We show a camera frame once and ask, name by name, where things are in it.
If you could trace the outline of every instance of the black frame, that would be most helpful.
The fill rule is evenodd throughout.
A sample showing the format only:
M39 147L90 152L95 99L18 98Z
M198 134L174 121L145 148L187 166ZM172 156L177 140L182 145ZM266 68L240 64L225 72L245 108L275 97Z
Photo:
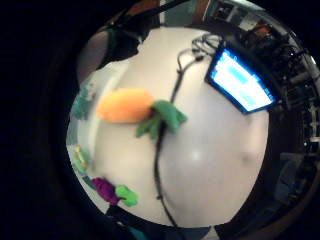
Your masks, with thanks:
M227 49L230 50L232 53L236 53L240 59L240 62L244 62L246 66L248 66L251 70L257 72L260 79L270 79L270 82L263 81L264 85L270 89L272 95L275 97L275 101L267 106L257 108L251 111L247 111L231 94L225 91L222 87L212 81L211 72L216 66L218 60L220 59L223 51ZM222 42L219 44L214 56L212 57L212 61L210 63L209 69L206 73L205 81L209 83L212 87L214 87L218 92L220 92L223 96L225 96L242 114L250 114L254 112L258 112L264 109L269 109L272 106L276 105L278 100L280 99L280 90L276 87L276 81L271 73L264 67L264 65L254 57L248 50L244 49L237 42L236 38L234 37L226 37Z

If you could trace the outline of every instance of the wire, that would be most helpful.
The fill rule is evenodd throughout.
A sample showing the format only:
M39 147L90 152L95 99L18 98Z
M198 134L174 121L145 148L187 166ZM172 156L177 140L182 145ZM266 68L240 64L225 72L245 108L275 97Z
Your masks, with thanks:
M181 86L182 80L183 80L183 76L185 74L185 72L192 66L192 64L199 62L203 59L203 55L195 55L195 58L190 61L184 68L182 68L181 66L181 61L180 58L182 55L188 53L188 52L192 52L192 53L197 53L197 51L193 51L192 49L188 48L185 50L182 50L177 57L177 62L178 62L178 66L179 66L179 70L178 70L178 79L176 81L176 84L174 86L173 89L173 93L172 96L170 98L170 102L174 102L176 96L177 96L177 92ZM177 234L180 236L180 238L182 240L185 240L186 237L184 236L183 232L181 231L181 229L179 228L177 222L175 221L174 217L172 216L172 214L170 213L164 198L163 198L163 189L162 189L162 184L161 184L161 177L160 177L160 171L159 171L159 160L160 160L160 153L161 153L161 149L162 149L162 143L163 143L163 138L165 135L165 131L166 131L166 126L164 124L161 124L160 126L160 132L159 132L159 138L156 144L156 154L155 154L155 164L154 164L154 179L155 179L155 185L156 185L156 189L157 189L157 199L159 199L161 201L161 204L163 206L163 209L169 219L169 221L171 222L172 226L175 228L175 230L177 231Z
M213 45L214 42L218 42L221 40L221 38L216 38L216 35L213 35L211 33L204 34L191 42L192 50L202 52L205 55L212 56L214 51L217 49L218 46Z
M161 12L164 12L170 8L173 8L181 3L184 3L184 2L188 2L190 0L175 0L175 1L171 1L169 3L166 3L166 4L163 4L157 8L153 8L153 9L150 9L150 10L147 10L147 11L144 11L142 13L139 13L137 15L134 16L135 19L141 19L141 18L149 18L149 17L152 17L152 16L155 16L157 14L160 14Z

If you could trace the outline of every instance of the white table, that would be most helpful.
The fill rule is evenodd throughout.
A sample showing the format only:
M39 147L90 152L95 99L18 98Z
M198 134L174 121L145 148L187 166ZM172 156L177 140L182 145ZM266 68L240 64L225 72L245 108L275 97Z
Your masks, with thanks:
M137 56L93 74L92 80L100 84L96 102L114 88L144 88L156 99L169 100L177 78L177 54L203 33L186 28L151 31ZM182 64L190 60L185 56ZM242 115L204 82L209 63L209 59L196 63L185 74L175 105L189 119L177 134L168 133L163 139L160 174L165 201L181 227L230 221L252 190L266 148L268 113ZM104 122L93 109L89 121L79 123L80 144L94 160L89 173L115 185L127 185L138 194L138 205L119 204L126 211L171 225L156 199L156 141L148 135L135 138L136 127ZM107 208L95 202L101 210Z

